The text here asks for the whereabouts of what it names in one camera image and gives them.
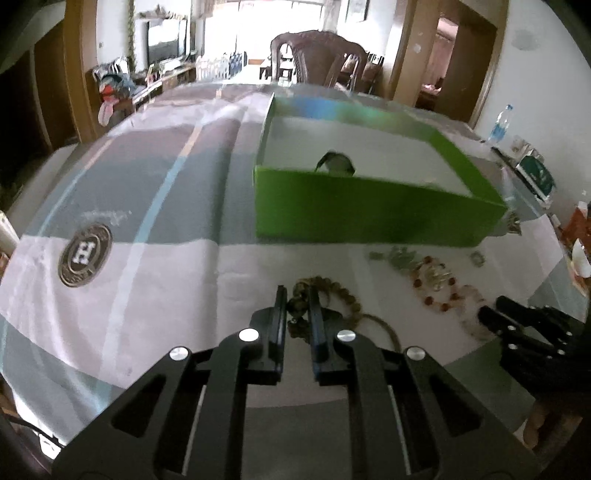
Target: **window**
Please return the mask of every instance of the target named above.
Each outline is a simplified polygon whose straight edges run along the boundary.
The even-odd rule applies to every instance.
[[[250,0],[216,5],[205,23],[205,53],[246,51],[250,59],[271,54],[271,40],[284,32],[321,28],[322,5],[289,0]]]

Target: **jewelry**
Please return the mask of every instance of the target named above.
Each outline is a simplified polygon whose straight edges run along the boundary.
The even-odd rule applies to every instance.
[[[415,255],[416,252],[408,251],[406,247],[394,247],[388,255],[370,252],[369,259],[387,260],[395,270],[408,271],[413,289],[421,297],[423,304],[438,313],[455,309],[460,326],[472,338],[481,342],[494,338],[494,335],[478,321],[476,315],[478,309],[486,304],[486,299],[480,291],[472,285],[459,287],[456,277],[439,259],[427,256],[417,262]],[[484,255],[478,251],[473,252],[470,259],[475,265],[478,263],[480,266],[486,261]],[[446,287],[449,288],[449,296],[444,297],[443,301],[437,300],[434,293]]]
[[[293,317],[287,322],[287,330],[292,338],[302,338],[306,343],[310,343],[310,322],[304,320],[304,315],[308,311],[308,286],[315,286],[319,292],[326,295],[328,304],[330,304],[330,295],[334,294],[349,307],[350,315],[345,319],[349,330],[355,330],[364,317],[368,318],[379,324],[386,331],[394,345],[395,352],[402,351],[398,335],[386,321],[375,315],[364,313],[361,304],[354,295],[351,295],[349,290],[342,287],[340,283],[319,275],[311,278],[301,278],[293,288],[293,298],[287,302],[287,311]]]
[[[461,327],[468,335],[480,342],[487,342],[493,339],[495,335],[478,321],[478,310],[486,304],[486,299],[472,285],[464,285],[460,288],[459,293],[465,299],[472,300],[471,305],[463,302],[457,309]]]
[[[521,220],[517,216],[517,212],[514,210],[509,210],[509,215],[507,216],[507,231],[521,236]]]
[[[408,251],[407,247],[392,247],[390,253],[385,255],[380,252],[370,252],[370,260],[387,260],[394,270],[410,272],[417,268],[418,262],[415,260],[417,253]]]
[[[478,268],[483,266],[484,263],[486,262],[485,256],[482,255],[478,250],[475,252],[472,252],[470,254],[470,260],[472,260],[472,263],[474,264],[474,266],[478,267]]]
[[[433,308],[438,312],[445,313],[448,310],[457,307],[463,300],[457,289],[457,281],[452,277],[451,272],[446,268],[445,264],[434,257],[425,257],[423,261],[410,273],[410,278],[413,281],[414,290],[423,300],[423,303]],[[445,285],[449,286],[450,295],[446,301],[436,300],[431,292],[440,291]]]

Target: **wooden chair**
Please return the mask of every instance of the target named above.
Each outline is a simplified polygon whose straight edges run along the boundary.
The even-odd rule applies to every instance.
[[[341,70],[338,78],[342,90],[350,88],[351,73],[353,72],[354,59],[347,59],[345,66]],[[361,74],[361,80],[357,82],[355,92],[374,94],[375,86],[378,83],[380,74],[382,73],[382,66],[384,65],[384,57],[378,57],[375,53],[368,54],[368,61]]]
[[[349,55],[359,61],[351,75],[349,89],[361,78],[368,54],[357,43],[345,40],[328,31],[308,30],[299,33],[282,33],[271,42],[271,67],[274,81],[279,81],[280,48],[288,44],[294,58],[295,73],[299,83],[335,86],[340,70]]]

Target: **doorway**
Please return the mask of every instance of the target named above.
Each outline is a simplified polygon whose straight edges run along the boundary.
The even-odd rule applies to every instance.
[[[458,25],[448,18],[441,17],[427,68],[423,74],[421,90],[418,94],[417,108],[434,111],[443,87],[447,69],[452,59]]]
[[[393,100],[473,125],[501,52],[507,2],[487,20],[466,0],[414,1],[392,70]]]

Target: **metal screw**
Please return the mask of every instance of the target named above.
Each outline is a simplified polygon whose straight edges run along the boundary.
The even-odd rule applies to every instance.
[[[238,334],[238,338],[243,342],[254,342],[258,339],[258,331],[254,328],[245,328]]]
[[[357,335],[355,335],[355,332],[353,330],[341,330],[339,333],[336,334],[336,337],[341,342],[352,342],[353,340],[355,340]]]
[[[409,357],[411,360],[415,360],[416,362],[425,358],[425,355],[427,355],[425,350],[419,346],[412,346],[407,350],[407,357]]]
[[[183,346],[178,346],[173,348],[169,353],[170,358],[172,358],[175,362],[180,360],[185,360],[189,356],[189,350],[187,350]]]

